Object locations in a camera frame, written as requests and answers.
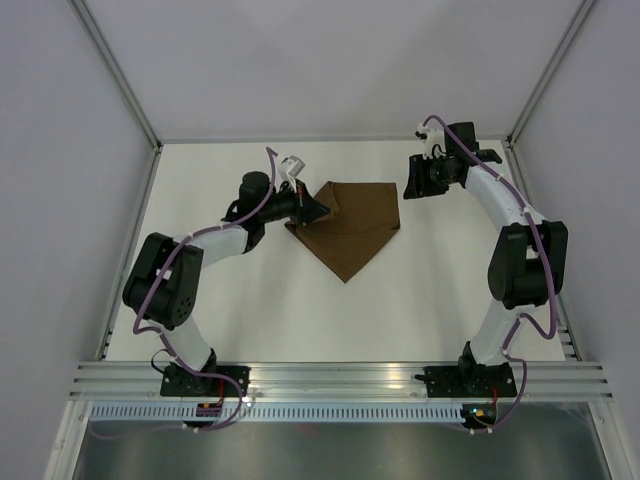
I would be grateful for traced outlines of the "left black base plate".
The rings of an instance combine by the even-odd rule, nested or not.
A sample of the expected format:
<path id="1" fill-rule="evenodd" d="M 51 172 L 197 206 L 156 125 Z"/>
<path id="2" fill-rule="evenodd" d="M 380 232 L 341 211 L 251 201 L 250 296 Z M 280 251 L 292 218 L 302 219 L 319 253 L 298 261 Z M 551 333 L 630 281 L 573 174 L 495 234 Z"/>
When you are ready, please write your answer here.
<path id="1" fill-rule="evenodd" d="M 245 396 L 250 383 L 250 367 L 245 365 L 221 365 L 216 373 L 233 379 Z M 195 376 L 176 364 L 169 364 L 163 373 L 161 397 L 220 397 L 238 398 L 238 391 L 227 380 Z"/>

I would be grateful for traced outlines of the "aluminium mounting rail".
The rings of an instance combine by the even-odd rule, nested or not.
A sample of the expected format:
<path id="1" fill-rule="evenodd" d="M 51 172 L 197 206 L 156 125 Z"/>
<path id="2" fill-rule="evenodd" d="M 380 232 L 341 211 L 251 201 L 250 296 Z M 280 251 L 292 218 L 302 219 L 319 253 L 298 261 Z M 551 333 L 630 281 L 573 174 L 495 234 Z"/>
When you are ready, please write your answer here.
<path id="1" fill-rule="evenodd" d="M 247 396 L 271 402 L 419 402 L 418 375 L 434 362 L 247 363 Z M 610 402 L 613 392 L 597 362 L 533 361 L 526 402 Z M 82 362 L 67 388 L 70 400 L 159 400 L 162 376 L 147 362 Z"/>

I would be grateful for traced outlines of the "brown cloth napkin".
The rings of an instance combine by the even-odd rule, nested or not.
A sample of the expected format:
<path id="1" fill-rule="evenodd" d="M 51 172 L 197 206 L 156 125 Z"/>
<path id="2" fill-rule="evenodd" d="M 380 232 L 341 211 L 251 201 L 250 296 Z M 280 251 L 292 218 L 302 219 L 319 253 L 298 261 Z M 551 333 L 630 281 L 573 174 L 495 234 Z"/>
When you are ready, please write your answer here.
<path id="1" fill-rule="evenodd" d="M 344 283 L 401 228 L 394 183 L 328 181 L 314 199 L 331 213 L 305 226 L 289 221 L 285 228 Z"/>

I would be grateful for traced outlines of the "aluminium frame post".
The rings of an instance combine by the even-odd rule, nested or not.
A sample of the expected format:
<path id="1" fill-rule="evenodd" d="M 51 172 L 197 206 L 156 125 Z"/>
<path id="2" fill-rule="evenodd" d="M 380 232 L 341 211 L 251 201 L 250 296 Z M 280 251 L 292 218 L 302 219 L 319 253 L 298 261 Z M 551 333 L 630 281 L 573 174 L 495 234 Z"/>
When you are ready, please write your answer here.
<path id="1" fill-rule="evenodd" d="M 67 4 L 79 21 L 81 28 L 92 44 L 98 58 L 116 86 L 135 124 L 151 146 L 151 149 L 155 153 L 159 152 L 162 147 L 162 142 L 144 112 L 140 101 L 114 55 L 108 39 L 98 24 L 88 2 L 84 0 L 68 0 Z"/>
<path id="2" fill-rule="evenodd" d="M 546 95 L 547 90 L 550 88 L 555 76 L 561 69 L 598 4 L 598 0 L 582 0 L 579 2 L 540 76 L 536 80 L 532 91 L 527 97 L 513 127 L 506 135 L 506 142 L 510 148 L 513 148 L 521 138 L 525 128 L 528 126 L 540 102 Z"/>

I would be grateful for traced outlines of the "right aluminium frame post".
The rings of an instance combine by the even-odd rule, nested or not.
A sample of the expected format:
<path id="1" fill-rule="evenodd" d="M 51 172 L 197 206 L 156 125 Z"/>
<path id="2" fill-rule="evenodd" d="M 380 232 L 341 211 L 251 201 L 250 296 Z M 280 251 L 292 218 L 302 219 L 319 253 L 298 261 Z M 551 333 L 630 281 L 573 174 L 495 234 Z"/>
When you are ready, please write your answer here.
<path id="1" fill-rule="evenodd" d="M 561 69 L 598 4 L 598 0 L 582 0 L 579 2 L 540 76 L 536 80 L 532 91 L 527 97 L 513 127 L 506 135 L 506 142 L 510 148 L 513 148 L 521 138 L 525 128 L 528 126 L 540 102 L 546 95 L 547 90 L 550 88 L 555 76 Z"/>

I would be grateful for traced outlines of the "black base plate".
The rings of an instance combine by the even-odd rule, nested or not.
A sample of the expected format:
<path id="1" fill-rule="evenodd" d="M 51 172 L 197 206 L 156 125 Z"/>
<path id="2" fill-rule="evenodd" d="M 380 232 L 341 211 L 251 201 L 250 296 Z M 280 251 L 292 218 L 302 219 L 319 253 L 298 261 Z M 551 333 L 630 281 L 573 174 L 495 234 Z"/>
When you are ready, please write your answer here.
<path id="1" fill-rule="evenodd" d="M 424 384 L 427 396 L 431 399 L 517 396 L 513 370 L 507 363 L 479 366 L 473 371 L 464 371 L 458 366 L 424 367 L 414 379 Z"/>
<path id="2" fill-rule="evenodd" d="M 245 365 L 221 365 L 216 373 L 233 379 L 245 396 L 250 383 L 250 367 Z M 161 397 L 220 397 L 238 398 L 238 391 L 227 380 L 195 376 L 176 364 L 169 364 L 163 373 Z"/>

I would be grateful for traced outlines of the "left aluminium frame post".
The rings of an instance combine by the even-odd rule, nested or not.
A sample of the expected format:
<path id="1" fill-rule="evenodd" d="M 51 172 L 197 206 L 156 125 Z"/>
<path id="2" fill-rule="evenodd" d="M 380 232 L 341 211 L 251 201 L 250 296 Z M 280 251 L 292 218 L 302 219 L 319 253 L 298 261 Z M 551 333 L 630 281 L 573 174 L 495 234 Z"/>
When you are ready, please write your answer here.
<path id="1" fill-rule="evenodd" d="M 114 55 L 108 39 L 98 24 L 88 2 L 84 0 L 68 0 L 67 4 L 79 21 L 81 28 L 92 44 L 98 58 L 116 86 L 135 124 L 151 146 L 151 149 L 155 153 L 159 152 L 162 147 L 162 142 L 144 112 L 140 101 Z"/>

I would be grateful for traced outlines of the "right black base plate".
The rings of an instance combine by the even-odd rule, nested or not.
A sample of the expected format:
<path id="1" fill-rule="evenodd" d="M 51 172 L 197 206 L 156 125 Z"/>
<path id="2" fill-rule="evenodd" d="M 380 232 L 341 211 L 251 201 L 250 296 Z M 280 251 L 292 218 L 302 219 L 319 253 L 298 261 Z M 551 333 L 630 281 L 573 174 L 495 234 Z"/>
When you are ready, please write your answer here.
<path id="1" fill-rule="evenodd" d="M 431 399 L 517 396 L 513 370 L 507 363 L 479 366 L 473 371 L 464 371 L 458 366 L 424 367 L 414 379 L 424 384 L 427 396 Z"/>

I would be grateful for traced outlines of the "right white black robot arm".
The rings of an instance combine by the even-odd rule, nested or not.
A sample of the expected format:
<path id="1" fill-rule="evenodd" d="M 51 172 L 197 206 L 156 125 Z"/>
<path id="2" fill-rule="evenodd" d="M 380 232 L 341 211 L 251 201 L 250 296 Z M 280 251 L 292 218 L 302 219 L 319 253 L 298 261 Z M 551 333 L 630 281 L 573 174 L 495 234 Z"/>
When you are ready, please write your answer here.
<path id="1" fill-rule="evenodd" d="M 478 395 L 506 371 L 508 347 L 521 321 L 545 340 L 557 333 L 569 233 L 540 214 L 509 180 L 501 156 L 483 148 L 471 122 L 422 123 L 415 133 L 424 151 L 409 159 L 406 200 L 441 196 L 461 186 L 483 208 L 498 238 L 488 266 L 492 302 L 456 368 L 459 388 Z"/>

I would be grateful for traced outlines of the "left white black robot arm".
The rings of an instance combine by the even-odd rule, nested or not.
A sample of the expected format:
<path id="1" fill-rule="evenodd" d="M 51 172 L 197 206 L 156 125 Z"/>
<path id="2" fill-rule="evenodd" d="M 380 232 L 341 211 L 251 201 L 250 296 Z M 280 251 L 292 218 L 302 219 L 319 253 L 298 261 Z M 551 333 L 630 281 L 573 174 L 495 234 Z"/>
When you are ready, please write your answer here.
<path id="1" fill-rule="evenodd" d="M 268 223 L 288 219 L 305 226 L 331 213 L 304 182 L 285 180 L 276 189 L 267 174 L 252 171 L 243 176 L 238 198 L 219 225 L 181 241 L 158 232 L 146 237 L 122 300 L 136 313 L 135 330 L 147 321 L 172 357 L 162 370 L 161 396 L 220 397 L 228 377 L 238 386 L 247 379 L 218 371 L 216 353 L 196 325 L 193 310 L 202 270 L 252 251 Z"/>

